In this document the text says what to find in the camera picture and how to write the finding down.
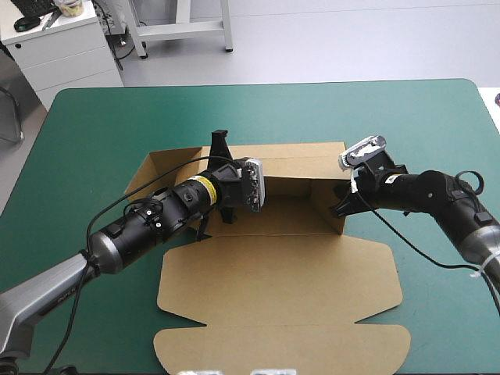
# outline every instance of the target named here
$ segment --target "white floor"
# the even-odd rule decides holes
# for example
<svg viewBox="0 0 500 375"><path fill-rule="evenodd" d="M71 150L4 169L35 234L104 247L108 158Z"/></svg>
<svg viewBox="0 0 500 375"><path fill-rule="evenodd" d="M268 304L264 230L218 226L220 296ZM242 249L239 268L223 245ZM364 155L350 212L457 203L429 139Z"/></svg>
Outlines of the white floor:
<svg viewBox="0 0 500 375"><path fill-rule="evenodd" d="M164 0L138 5L148 24L175 11ZM500 1L231 0L230 6L234 52L223 51L221 37L149 42L148 59L132 53L122 60L125 85L467 78L492 88L481 94L500 124ZM196 19L218 14L218 0L193 0ZM0 84L12 83L15 68L0 52ZM0 212L45 118L42 107L30 104L33 95L22 95L25 142L12 148L0 141Z"/></svg>

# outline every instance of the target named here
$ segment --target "zip tie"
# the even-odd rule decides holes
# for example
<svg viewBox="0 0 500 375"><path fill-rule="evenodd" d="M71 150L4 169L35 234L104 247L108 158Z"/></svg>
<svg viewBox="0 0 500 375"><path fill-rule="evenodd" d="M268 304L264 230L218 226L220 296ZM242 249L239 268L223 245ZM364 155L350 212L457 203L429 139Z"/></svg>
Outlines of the zip tie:
<svg viewBox="0 0 500 375"><path fill-rule="evenodd" d="M488 256L486 258L486 260L484 260L483 264L481 264L481 267L479 267L479 269L477 271L470 274L470 277L472 277L473 279L476 279L479 276L481 276L481 274L484 272L484 269L486 268L488 263L491 262L493 259L495 259L499 255L500 255L500 250L497 250L493 254L490 254L490 256Z"/></svg>

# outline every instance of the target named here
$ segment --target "cardboard box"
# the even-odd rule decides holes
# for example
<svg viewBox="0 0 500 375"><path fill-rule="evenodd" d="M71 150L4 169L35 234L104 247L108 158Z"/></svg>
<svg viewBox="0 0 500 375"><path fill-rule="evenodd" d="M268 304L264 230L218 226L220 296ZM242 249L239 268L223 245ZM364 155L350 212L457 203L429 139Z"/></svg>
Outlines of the cardboard box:
<svg viewBox="0 0 500 375"><path fill-rule="evenodd" d="M390 248L342 234L328 207L343 143L230 147L235 159L262 160L266 202L240 210L236 223L211 215L212 238L169 250L160 309L206 327L162 330L156 354L181 370L296 369L298 374L390 374L404 362L404 327L356 324L399 305L402 291ZM150 153L128 191L209 147ZM196 162L152 186L173 186L206 168Z"/></svg>

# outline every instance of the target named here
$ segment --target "drawer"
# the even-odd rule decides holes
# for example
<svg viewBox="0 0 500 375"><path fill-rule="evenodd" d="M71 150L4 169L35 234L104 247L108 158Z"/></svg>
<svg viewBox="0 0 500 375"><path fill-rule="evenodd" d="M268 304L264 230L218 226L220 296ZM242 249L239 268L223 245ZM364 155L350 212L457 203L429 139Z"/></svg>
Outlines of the drawer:
<svg viewBox="0 0 500 375"><path fill-rule="evenodd" d="M58 33L20 41L7 45L7 48L17 65L25 69L104 46L107 46L106 40L101 26L96 21Z"/></svg>
<svg viewBox="0 0 500 375"><path fill-rule="evenodd" d="M116 70L116 64L106 46L23 69L23 74L39 91L111 69Z"/></svg>
<svg viewBox="0 0 500 375"><path fill-rule="evenodd" d="M73 82L67 82L59 86L40 90L37 91L36 94L40 98L41 104L49 110L57 93L65 88L121 88L122 86L123 83L118 74L118 70L113 69L90 77L74 80Z"/></svg>

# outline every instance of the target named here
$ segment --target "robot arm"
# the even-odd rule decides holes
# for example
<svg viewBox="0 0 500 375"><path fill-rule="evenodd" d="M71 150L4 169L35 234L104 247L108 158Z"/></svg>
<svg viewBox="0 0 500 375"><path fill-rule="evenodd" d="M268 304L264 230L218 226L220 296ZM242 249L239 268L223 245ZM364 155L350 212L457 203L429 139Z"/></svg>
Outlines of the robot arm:
<svg viewBox="0 0 500 375"><path fill-rule="evenodd" d="M467 262L482 265L488 260L484 271L500 291L500 259L496 258L500 225L477 198L484 188L480 174L466 171L453 177L435 170L408 174L404 165L394 164L385 146L383 137L368 137L339 156L341 168L352 170L353 178L346 196L346 191L337 191L344 198L332 213L342 217L369 211L363 199L375 209L428 213ZM477 190L460 179L467 172L478 178Z"/></svg>
<svg viewBox="0 0 500 375"><path fill-rule="evenodd" d="M220 211L225 223L234 221L236 207L260 211L264 202L262 163L249 158L233 160L226 133L212 133L207 170L132 202L129 212L93 233L90 266L87 253L78 253L0 294L0 374L16 374L15 360L30 355L36 323L73 295L80 280L86 283L101 273L120 272L197 220L201 220L197 239L202 240L213 210Z"/></svg>

